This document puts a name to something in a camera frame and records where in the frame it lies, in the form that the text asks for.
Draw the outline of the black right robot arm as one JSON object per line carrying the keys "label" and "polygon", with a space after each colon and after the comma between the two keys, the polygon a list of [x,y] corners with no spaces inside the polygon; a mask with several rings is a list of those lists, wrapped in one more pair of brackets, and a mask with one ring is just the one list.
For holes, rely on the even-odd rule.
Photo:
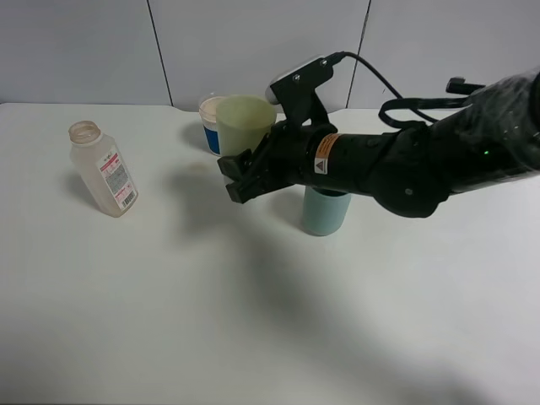
{"label": "black right robot arm", "polygon": [[539,72],[503,78],[464,98],[387,101],[389,131],[343,134],[330,123],[273,126],[255,150],[219,159],[232,201],[292,185],[373,197],[406,218],[448,197],[539,172]]}

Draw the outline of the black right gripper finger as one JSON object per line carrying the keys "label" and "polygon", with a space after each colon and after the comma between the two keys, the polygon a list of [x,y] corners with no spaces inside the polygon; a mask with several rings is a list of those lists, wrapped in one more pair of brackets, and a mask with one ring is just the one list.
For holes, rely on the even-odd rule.
{"label": "black right gripper finger", "polygon": [[256,154],[249,148],[237,155],[222,156],[217,163],[225,182],[254,181],[257,175],[252,170]]}
{"label": "black right gripper finger", "polygon": [[271,192],[273,181],[267,175],[248,175],[242,178],[226,175],[225,188],[232,202],[247,203]]}

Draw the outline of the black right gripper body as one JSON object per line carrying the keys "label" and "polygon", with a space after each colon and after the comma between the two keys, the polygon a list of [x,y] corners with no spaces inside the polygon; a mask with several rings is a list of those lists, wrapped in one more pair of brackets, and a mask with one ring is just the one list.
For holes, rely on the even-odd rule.
{"label": "black right gripper body", "polygon": [[275,124],[251,151],[248,197],[257,198],[292,185],[339,191],[335,181],[315,172],[319,144],[337,131],[330,123],[299,128],[283,121]]}

